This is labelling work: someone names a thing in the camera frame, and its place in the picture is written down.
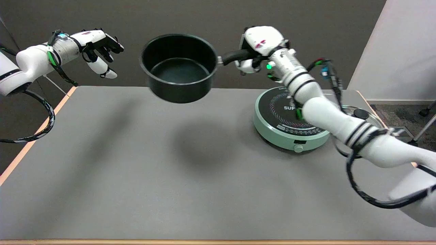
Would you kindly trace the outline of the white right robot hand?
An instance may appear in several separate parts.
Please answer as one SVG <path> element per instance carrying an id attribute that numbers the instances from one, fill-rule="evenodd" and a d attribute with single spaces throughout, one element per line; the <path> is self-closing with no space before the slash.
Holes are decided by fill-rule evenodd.
<path id="1" fill-rule="evenodd" d="M 261 70 L 263 61 L 267 61 L 277 50 L 290 49 L 290 41 L 272 26 L 252 26 L 245 28 L 241 36 L 239 49 L 246 50 L 249 57 L 235 61 L 241 75 Z"/>

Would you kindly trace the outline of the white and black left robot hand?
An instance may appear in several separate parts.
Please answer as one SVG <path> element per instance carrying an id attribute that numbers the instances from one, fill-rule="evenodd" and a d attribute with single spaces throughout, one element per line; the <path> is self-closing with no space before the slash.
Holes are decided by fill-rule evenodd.
<path id="1" fill-rule="evenodd" d="M 89 68 L 103 79 L 115 79 L 117 73 L 107 64 L 114 62 L 111 55 L 120 54 L 124 46 L 118 42 L 116 37 L 105 33 L 102 29 L 83 30 L 70 35 L 76 42 L 83 60 Z"/>

